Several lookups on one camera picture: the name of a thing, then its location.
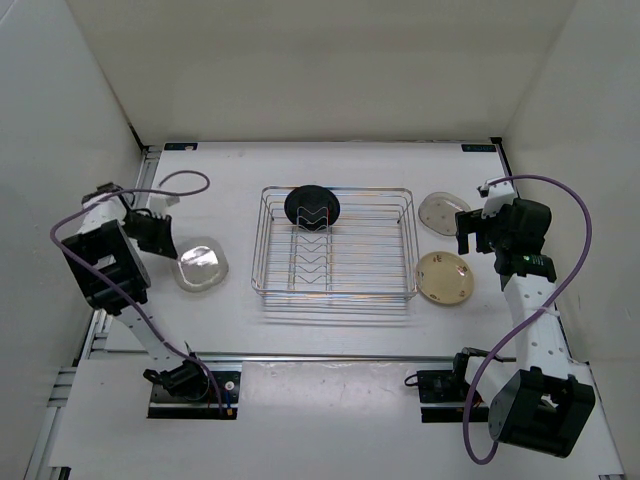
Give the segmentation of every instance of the dish rack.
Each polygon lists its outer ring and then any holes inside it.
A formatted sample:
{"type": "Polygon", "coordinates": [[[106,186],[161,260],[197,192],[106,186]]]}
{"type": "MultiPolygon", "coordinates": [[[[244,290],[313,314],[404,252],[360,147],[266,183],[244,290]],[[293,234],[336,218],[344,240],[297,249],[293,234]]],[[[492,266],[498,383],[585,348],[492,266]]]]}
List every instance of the dish rack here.
{"type": "Polygon", "coordinates": [[[300,207],[296,224],[287,218],[284,202],[294,188],[262,190],[253,254],[256,292],[290,299],[385,301],[408,300],[417,293],[420,254],[411,191],[328,187],[340,202],[340,217],[329,225],[327,208],[308,212],[300,207]],[[310,231],[301,226],[309,218],[326,226],[310,231]]]}

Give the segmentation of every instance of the black bowl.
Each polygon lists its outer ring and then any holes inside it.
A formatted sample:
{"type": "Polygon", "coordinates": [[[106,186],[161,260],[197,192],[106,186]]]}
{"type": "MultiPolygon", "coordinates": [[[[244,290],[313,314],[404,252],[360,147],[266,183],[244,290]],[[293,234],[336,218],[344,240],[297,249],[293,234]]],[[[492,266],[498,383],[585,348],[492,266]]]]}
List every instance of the black bowl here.
{"type": "Polygon", "coordinates": [[[304,185],[294,188],[284,201],[284,212],[294,225],[316,231],[333,225],[340,216],[340,202],[328,188],[304,185]]]}

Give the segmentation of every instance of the white table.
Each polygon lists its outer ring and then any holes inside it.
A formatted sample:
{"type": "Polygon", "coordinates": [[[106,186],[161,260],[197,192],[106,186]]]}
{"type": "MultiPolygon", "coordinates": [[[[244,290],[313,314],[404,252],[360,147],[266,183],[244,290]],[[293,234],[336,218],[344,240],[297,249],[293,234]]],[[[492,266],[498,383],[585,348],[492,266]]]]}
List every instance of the white table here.
{"type": "MultiPolygon", "coordinates": [[[[149,420],[151,361],[83,360],[50,464],[71,480],[597,480],[622,473],[598,402],[567,459],[500,445],[494,461],[467,457],[460,424],[422,424],[413,365],[245,363],[236,421],[149,420]]],[[[580,382],[588,367],[575,365],[580,382]]],[[[489,450],[474,424],[476,452],[489,450]]]]}
{"type": "MultiPolygon", "coordinates": [[[[197,169],[212,181],[200,195],[170,210],[176,243],[210,235],[222,245],[230,272],[223,284],[202,294],[182,291],[168,259],[144,255],[152,278],[154,311],[174,334],[198,352],[453,356],[463,347],[491,348],[511,328],[511,317],[493,270],[493,255],[465,257],[475,274],[475,292],[455,307],[421,295],[405,312],[382,315],[308,315],[264,308],[251,288],[251,267],[261,190],[268,185],[405,187],[417,207],[424,197],[448,191],[472,208],[483,204],[476,187],[503,175],[497,153],[465,153],[460,144],[433,143],[200,143],[195,151],[164,151],[154,185],[179,169],[197,169]]],[[[189,190],[202,184],[176,177],[165,187],[189,190]]],[[[457,251],[455,237],[441,236],[417,220],[421,255],[457,251]]],[[[110,351],[140,350],[133,335],[113,322],[110,351]]],[[[509,345],[505,355],[515,353],[509,345]]]]}

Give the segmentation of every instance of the tan plate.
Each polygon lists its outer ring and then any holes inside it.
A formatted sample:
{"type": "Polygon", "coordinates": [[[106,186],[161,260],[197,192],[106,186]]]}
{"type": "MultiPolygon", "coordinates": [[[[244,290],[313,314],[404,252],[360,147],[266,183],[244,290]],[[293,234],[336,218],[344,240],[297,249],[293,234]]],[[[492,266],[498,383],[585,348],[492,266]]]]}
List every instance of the tan plate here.
{"type": "Polygon", "coordinates": [[[449,252],[431,252],[418,262],[418,288],[429,299],[455,305],[473,293],[473,273],[467,262],[449,252]]]}

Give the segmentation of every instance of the white backdrop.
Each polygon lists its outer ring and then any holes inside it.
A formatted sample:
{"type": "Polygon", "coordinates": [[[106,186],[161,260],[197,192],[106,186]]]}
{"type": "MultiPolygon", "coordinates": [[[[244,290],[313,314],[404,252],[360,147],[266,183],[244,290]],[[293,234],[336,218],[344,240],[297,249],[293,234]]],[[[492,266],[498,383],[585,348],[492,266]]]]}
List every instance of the white backdrop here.
{"type": "Polygon", "coordinates": [[[501,135],[574,0],[67,0],[146,144],[501,135]]]}
{"type": "Polygon", "coordinates": [[[22,478],[89,308],[49,228],[140,152],[64,0],[0,1],[0,478],[22,478]]]}
{"type": "MultiPolygon", "coordinates": [[[[591,256],[560,307],[574,356],[594,370],[631,478],[640,478],[639,55],[640,3],[578,2],[505,139],[514,171],[566,182],[591,210],[591,256]]],[[[566,275],[584,242],[579,209],[552,187],[520,187],[551,206],[548,251],[566,275]]]]}

